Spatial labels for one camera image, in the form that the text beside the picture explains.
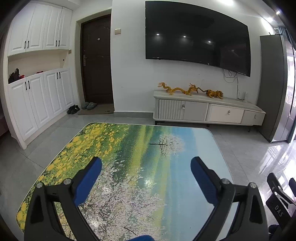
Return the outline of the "wall-mounted black television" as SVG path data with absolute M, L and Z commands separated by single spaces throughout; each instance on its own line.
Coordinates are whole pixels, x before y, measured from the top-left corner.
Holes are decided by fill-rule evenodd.
M 250 76 L 248 27 L 201 6 L 146 1 L 145 57 L 194 62 Z

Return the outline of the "grey tall cabinet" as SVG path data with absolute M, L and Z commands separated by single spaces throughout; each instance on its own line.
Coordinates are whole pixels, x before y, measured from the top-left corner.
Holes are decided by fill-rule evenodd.
M 281 35 L 260 36 L 261 78 L 257 106 L 265 111 L 259 132 L 273 142 L 287 90 L 287 51 Z

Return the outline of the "white TV cabinet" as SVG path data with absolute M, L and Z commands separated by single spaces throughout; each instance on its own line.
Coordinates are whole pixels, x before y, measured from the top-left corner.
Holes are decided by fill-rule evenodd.
M 261 126 L 265 111 L 232 98 L 210 98 L 203 94 L 168 94 L 154 91 L 156 122 L 204 123 L 215 125 Z

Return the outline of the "dark brown entrance door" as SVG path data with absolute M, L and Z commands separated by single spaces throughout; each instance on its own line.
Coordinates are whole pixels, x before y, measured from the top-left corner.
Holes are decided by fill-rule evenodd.
M 81 75 L 86 102 L 113 103 L 110 25 L 110 14 L 81 24 Z

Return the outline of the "brown door mat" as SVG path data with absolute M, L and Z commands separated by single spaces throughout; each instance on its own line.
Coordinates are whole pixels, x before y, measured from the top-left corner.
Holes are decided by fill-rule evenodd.
M 94 114 L 112 114 L 114 113 L 114 104 L 99 104 L 92 110 L 81 109 L 78 115 L 94 115 Z

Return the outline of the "white power strip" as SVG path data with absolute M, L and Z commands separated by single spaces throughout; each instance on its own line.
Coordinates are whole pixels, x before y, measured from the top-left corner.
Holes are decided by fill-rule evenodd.
M 245 96 L 244 96 L 244 100 L 243 100 L 244 102 L 247 102 L 248 101 L 248 92 L 246 91 L 245 92 Z

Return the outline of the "golden tiger figurine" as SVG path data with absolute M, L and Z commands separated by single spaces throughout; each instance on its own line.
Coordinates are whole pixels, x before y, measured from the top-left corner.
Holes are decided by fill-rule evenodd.
M 219 98 L 219 99 L 223 99 L 223 92 L 220 90 L 217 91 L 213 91 L 213 90 L 206 90 L 206 95 L 210 98 Z

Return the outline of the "golden dragon figurine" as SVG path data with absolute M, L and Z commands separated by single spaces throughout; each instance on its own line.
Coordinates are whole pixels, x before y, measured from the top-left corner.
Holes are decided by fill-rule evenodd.
M 158 87 L 162 87 L 163 89 L 165 89 L 166 92 L 169 95 L 173 95 L 176 91 L 180 91 L 180 92 L 182 92 L 185 95 L 191 95 L 192 92 L 197 92 L 198 93 L 198 89 L 199 89 L 198 87 L 196 87 L 193 84 L 190 84 L 190 87 L 189 87 L 188 90 L 184 90 L 184 89 L 179 88 L 179 87 L 171 88 L 168 85 L 166 85 L 164 82 L 160 82 L 158 84 Z

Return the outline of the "wall light switch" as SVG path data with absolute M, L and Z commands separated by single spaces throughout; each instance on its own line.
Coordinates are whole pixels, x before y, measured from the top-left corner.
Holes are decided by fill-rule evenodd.
M 119 29 L 115 29 L 115 30 L 114 30 L 114 34 L 115 34 L 115 35 L 120 35 L 120 34 L 121 34 L 121 28 L 119 28 Z

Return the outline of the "black shoes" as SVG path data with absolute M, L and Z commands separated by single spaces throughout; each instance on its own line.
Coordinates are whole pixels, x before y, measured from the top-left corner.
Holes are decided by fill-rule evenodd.
M 80 110 L 78 105 L 73 105 L 67 110 L 67 114 L 76 114 Z

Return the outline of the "white upper wall cabinet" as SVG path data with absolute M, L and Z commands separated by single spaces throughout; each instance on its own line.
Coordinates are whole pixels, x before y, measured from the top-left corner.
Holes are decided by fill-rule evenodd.
M 13 19 L 6 40 L 8 56 L 42 50 L 68 50 L 72 11 L 31 1 Z

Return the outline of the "white lower shoe cabinet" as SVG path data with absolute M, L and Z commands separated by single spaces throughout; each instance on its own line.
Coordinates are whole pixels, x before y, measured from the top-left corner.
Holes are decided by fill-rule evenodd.
M 23 141 L 75 104 L 70 69 L 34 74 L 8 85 L 16 126 Z

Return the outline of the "grey slippers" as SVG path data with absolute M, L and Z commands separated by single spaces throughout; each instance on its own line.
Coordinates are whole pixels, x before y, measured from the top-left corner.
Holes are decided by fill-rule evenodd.
M 83 110 L 93 110 L 94 108 L 97 107 L 97 104 L 94 102 L 85 102 L 81 105 L 81 109 Z

